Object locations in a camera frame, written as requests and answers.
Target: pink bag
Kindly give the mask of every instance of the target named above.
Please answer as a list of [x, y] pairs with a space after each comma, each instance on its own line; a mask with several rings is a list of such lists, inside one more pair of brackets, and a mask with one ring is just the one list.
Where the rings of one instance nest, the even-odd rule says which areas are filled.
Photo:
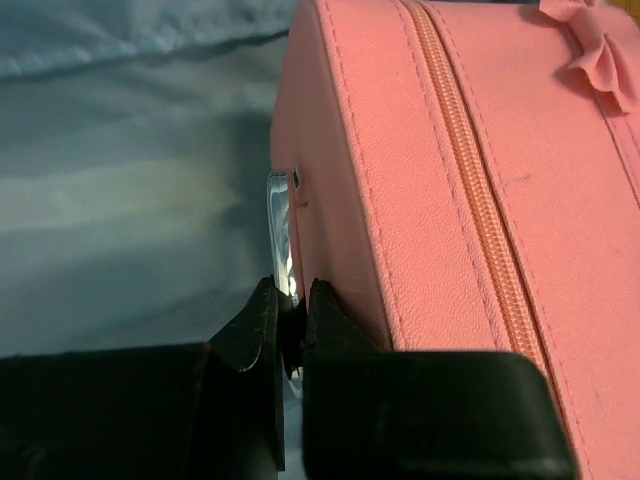
[[298, 293], [386, 348], [528, 356], [581, 478], [640, 478], [639, 112], [615, 7], [301, 0], [272, 130]]

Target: ribbon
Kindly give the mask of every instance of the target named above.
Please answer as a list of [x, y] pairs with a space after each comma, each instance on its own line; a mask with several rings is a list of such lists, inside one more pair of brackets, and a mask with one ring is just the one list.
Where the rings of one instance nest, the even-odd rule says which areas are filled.
[[628, 51], [618, 29], [607, 28], [610, 15], [597, 0], [541, 0], [540, 11], [565, 23], [582, 46], [583, 55], [569, 69], [584, 71], [591, 86], [610, 92], [623, 113], [640, 111], [640, 52]]

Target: zipper teeth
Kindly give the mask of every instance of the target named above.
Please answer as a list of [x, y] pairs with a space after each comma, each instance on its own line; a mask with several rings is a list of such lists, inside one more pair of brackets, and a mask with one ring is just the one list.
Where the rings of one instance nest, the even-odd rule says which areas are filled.
[[416, 3], [402, 3], [418, 32], [511, 349], [549, 377], [526, 290], [449, 57], [427, 11]]

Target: pink bow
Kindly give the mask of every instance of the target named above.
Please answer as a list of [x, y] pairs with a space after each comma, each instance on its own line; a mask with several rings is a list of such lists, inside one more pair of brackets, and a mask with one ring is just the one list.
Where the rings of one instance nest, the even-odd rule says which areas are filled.
[[640, 110], [640, 58], [625, 51], [616, 28], [607, 28], [607, 15], [598, 0], [541, 0], [540, 11], [566, 23], [584, 54], [568, 68], [583, 70], [600, 92], [611, 92], [623, 113]]

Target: yellow object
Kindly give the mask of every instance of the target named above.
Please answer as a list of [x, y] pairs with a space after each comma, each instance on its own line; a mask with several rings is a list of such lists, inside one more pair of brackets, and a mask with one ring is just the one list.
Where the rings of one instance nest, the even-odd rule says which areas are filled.
[[624, 8], [640, 26], [640, 0], [609, 0], [607, 3]]

